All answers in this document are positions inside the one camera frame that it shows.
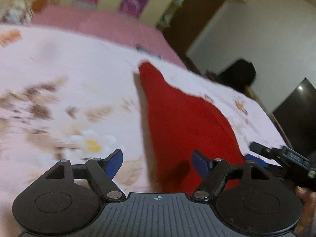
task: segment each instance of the red cloth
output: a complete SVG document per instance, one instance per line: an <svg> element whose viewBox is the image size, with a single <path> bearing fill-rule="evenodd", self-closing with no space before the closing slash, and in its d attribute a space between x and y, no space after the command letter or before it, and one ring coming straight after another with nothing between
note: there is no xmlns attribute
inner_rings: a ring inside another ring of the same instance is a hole
<svg viewBox="0 0 316 237"><path fill-rule="evenodd" d="M193 192L202 182L191 164L193 150L231 164L245 162L225 116L211 103L168 85L149 62L139 67L163 192Z"/></svg>

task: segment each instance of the pink bedsheet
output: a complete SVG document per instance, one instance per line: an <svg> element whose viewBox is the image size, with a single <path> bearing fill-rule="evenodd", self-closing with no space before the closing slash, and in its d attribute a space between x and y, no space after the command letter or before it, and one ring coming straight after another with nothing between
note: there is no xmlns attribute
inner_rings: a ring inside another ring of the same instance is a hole
<svg viewBox="0 0 316 237"><path fill-rule="evenodd" d="M186 68L159 30L117 14L49 4L33 16L32 23L93 35L130 47L140 44L164 60Z"/></svg>

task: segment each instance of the wooden door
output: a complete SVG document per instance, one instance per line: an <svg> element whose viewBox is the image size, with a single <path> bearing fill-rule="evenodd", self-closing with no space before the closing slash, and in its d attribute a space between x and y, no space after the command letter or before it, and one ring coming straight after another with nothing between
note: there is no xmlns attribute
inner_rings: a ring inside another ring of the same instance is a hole
<svg viewBox="0 0 316 237"><path fill-rule="evenodd" d="M170 28L163 31L169 45L180 57L199 35L204 26L225 0L184 0L170 22Z"/></svg>

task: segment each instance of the television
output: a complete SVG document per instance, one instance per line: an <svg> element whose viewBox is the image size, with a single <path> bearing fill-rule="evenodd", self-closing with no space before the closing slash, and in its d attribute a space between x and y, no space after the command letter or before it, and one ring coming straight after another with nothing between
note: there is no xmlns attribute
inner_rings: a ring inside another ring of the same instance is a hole
<svg viewBox="0 0 316 237"><path fill-rule="evenodd" d="M308 157L316 151L316 89L307 78L272 114L296 152Z"/></svg>

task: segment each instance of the metal screw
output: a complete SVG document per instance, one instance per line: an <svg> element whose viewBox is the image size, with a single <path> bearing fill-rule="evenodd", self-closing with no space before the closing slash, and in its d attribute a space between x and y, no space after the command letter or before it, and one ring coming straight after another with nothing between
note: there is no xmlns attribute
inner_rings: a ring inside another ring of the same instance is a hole
<svg viewBox="0 0 316 237"><path fill-rule="evenodd" d="M122 197L122 193L119 192L119 191L110 191L107 196L110 198L110 199L119 199L120 197Z"/></svg>
<svg viewBox="0 0 316 237"><path fill-rule="evenodd" d="M196 191L193 196L197 199L206 199L209 194L206 191Z"/></svg>

